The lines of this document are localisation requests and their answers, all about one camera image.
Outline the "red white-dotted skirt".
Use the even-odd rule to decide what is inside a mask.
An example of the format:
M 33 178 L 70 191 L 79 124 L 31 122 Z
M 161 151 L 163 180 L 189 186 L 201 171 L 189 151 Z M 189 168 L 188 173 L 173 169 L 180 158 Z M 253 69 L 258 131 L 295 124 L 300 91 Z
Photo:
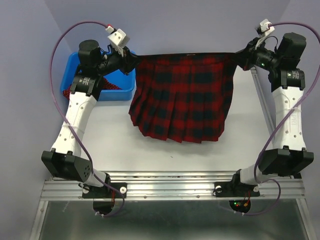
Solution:
M 103 78 L 104 80 L 104 84 L 103 84 L 103 90 L 122 90 L 120 87 L 118 87 L 117 85 L 109 82 L 105 77 Z M 62 95 L 66 98 L 66 99 L 70 99 L 70 93 L 71 93 L 71 85 L 62 91 Z

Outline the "red navy plaid skirt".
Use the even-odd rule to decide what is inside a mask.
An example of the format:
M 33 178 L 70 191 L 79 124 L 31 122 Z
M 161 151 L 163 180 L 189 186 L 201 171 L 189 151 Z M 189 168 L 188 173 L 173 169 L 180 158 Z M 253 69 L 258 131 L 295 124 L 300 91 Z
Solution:
M 140 56 L 129 115 L 145 137 L 216 142 L 225 129 L 237 64 L 231 52 Z

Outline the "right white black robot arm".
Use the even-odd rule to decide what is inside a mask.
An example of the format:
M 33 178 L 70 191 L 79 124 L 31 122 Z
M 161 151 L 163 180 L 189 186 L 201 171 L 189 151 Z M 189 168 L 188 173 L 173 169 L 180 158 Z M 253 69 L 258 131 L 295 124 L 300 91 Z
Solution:
M 229 182 L 227 189 L 235 195 L 252 191 L 273 177 L 298 174 L 314 160 L 303 138 L 301 101 L 306 83 L 305 73 L 297 67 L 306 38 L 286 33 L 274 50 L 266 49 L 266 39 L 268 35 L 261 34 L 234 57 L 244 71 L 253 66 L 268 71 L 276 118 L 276 128 L 269 139 L 272 149 L 264 147 L 256 163 L 238 170 Z

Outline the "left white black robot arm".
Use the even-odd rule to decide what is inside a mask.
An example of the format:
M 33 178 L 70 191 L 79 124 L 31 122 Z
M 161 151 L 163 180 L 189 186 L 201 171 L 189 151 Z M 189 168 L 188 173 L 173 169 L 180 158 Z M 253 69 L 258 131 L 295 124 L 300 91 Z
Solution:
M 127 46 L 109 44 L 108 48 L 109 53 L 106 53 L 92 39 L 79 44 L 79 63 L 69 88 L 69 104 L 67 112 L 62 115 L 63 124 L 51 149 L 41 155 L 52 176 L 78 181 L 100 197 L 111 193 L 110 176 L 94 169 L 91 157 L 81 157 L 86 150 L 82 139 L 90 114 L 103 90 L 105 76 L 115 71 L 128 75 L 139 62 Z

